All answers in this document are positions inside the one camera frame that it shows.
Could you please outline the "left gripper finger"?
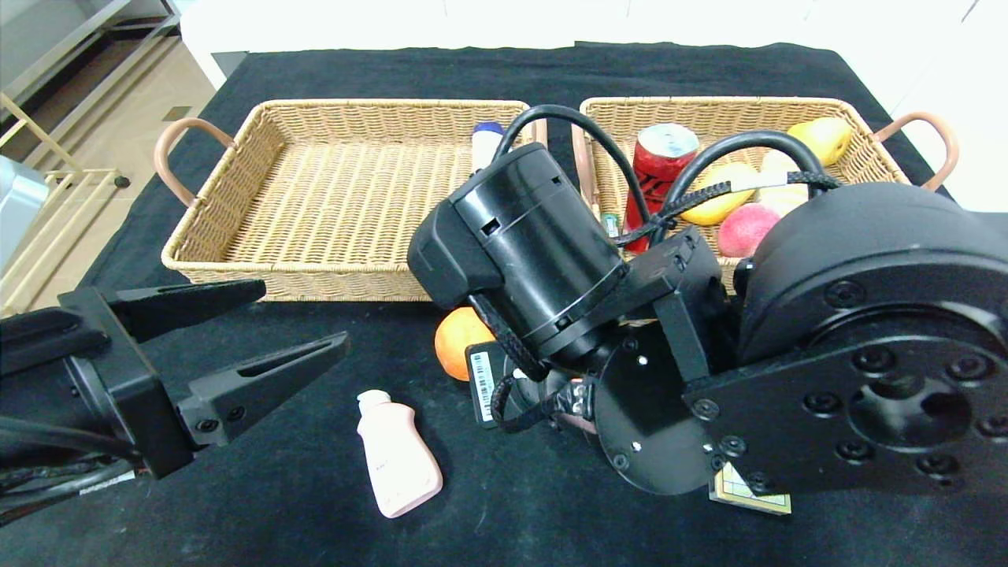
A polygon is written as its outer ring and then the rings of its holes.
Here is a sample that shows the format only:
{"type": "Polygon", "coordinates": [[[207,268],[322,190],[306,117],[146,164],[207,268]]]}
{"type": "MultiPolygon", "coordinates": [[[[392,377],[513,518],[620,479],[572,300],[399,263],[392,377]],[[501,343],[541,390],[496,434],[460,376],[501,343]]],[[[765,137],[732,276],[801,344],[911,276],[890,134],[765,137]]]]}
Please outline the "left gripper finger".
{"type": "Polygon", "coordinates": [[[256,279],[183,284],[116,291],[107,302],[128,334],[144,343],[253,304],[266,291],[266,284],[256,279]]]}
{"type": "Polygon", "coordinates": [[[190,395],[176,408],[192,442],[230,444],[338,365],[349,349],[350,334],[338,332],[191,381],[190,395]]]}

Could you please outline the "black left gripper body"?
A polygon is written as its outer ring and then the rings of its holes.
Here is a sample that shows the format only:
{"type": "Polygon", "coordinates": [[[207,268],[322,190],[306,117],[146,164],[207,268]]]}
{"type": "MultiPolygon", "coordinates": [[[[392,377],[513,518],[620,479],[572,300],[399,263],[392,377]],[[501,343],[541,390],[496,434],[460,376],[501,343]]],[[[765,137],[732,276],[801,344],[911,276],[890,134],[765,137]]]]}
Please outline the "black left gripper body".
{"type": "Polygon", "coordinates": [[[2,416],[30,427],[103,438],[101,447],[50,447],[35,431],[2,435],[4,469],[55,467],[88,458],[128,460],[156,478],[192,463],[186,427],[141,344],[183,327],[179,287],[104,293],[89,287],[59,306],[2,320],[2,416]]]}

